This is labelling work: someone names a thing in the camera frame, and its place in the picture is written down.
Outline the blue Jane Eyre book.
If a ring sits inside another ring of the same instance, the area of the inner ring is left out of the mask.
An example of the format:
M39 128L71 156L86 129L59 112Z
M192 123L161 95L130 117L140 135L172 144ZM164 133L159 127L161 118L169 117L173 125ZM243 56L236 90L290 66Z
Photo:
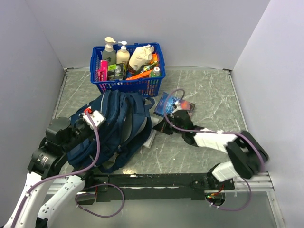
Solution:
M188 110L188 112L192 113L195 109L195 104L191 103L189 101L180 99L176 96L170 96L167 103L165 104L165 101L167 97L169 96L168 93L163 92L159 102L157 103L154 114L160 117L164 117L164 106L166 106L166 113L172 114L172 112L176 109L177 105L179 105L182 109Z

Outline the navy blue student backpack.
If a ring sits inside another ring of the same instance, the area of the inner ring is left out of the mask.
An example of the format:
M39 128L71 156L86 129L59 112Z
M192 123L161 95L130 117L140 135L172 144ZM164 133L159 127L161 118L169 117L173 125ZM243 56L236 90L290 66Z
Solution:
M68 152L68 163L75 169L89 166L99 150L95 167L102 173L113 173L123 167L148 140L152 131L150 109L155 101L139 93L106 91L70 116L71 124L87 108L98 111L105 121L98 127L99 142L86 139Z

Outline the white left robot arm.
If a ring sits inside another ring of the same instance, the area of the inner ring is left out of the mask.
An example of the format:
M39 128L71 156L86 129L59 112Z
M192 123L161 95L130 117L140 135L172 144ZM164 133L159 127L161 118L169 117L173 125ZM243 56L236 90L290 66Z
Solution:
M66 117L53 119L46 136L32 154L26 182L17 205L6 222L6 228L48 228L59 210L80 190L94 185L89 176L94 160L86 168L60 174L67 161L67 153L84 140L98 136L101 120L85 113L72 125Z

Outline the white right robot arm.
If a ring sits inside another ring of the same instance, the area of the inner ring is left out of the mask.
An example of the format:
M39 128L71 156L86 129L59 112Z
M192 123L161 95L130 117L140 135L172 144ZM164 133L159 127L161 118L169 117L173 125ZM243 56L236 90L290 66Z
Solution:
M207 173L207 183L212 189L220 188L232 178L251 179L264 171L269 160L267 152L248 131L226 133L194 125L186 110L166 115L154 129L167 135L179 133L191 146L210 148L228 155L229 161L216 164Z

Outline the orange package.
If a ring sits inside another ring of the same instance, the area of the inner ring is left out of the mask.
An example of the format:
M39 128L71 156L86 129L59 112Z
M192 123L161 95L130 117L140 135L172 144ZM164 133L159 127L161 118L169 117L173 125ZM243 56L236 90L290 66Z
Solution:
M152 70L149 70L149 71L146 71L146 72L128 77L126 80L137 80L137 79L140 79L140 78L147 78L147 77L149 77L151 72L152 72Z

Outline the green glass bottle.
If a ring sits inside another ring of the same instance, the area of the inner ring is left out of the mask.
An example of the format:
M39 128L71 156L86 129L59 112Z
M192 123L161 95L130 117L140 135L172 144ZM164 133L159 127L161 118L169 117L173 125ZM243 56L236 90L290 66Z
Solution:
M143 73L143 72L147 72L147 71L153 69L157 65L158 65L158 61L157 60L153 61L149 65L144 66L143 69L140 71L140 74Z

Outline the pink box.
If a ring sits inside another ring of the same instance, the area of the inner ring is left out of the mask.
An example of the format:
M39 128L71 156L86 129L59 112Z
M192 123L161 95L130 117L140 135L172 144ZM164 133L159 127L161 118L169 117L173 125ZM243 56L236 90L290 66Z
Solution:
M108 79L108 61L100 60L99 68L96 70L96 81L103 82Z

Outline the beige cloth sack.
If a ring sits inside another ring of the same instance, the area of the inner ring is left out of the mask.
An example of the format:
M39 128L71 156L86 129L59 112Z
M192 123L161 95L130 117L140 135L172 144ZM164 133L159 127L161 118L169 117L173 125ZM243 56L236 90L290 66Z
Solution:
M128 62L128 70L132 73L138 71L142 66L148 65L152 59L154 46L137 47Z

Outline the black green box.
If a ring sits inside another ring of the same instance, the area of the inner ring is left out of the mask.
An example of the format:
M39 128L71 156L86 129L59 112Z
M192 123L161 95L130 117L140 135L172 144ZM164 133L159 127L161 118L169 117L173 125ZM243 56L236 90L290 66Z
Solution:
M107 80L125 80L126 72L127 69L124 63L109 65L107 71Z

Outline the cream pump lotion bottle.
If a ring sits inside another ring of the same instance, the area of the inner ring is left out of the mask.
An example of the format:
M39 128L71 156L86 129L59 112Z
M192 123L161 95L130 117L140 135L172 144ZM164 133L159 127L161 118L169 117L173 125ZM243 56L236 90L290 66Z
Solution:
M120 64L123 63L125 66L128 64L130 59L130 53L127 50L127 42L126 41L119 41L118 43L121 44L120 49L116 52L116 63Z

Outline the grey pump bottle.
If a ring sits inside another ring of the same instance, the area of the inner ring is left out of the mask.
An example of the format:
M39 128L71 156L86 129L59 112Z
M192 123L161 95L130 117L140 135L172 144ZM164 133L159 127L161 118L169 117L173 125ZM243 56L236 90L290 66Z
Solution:
M114 65L116 64L116 53L113 45L116 43L116 41L112 37L106 37L104 40L106 46L102 51L102 60L108 61L108 65Z

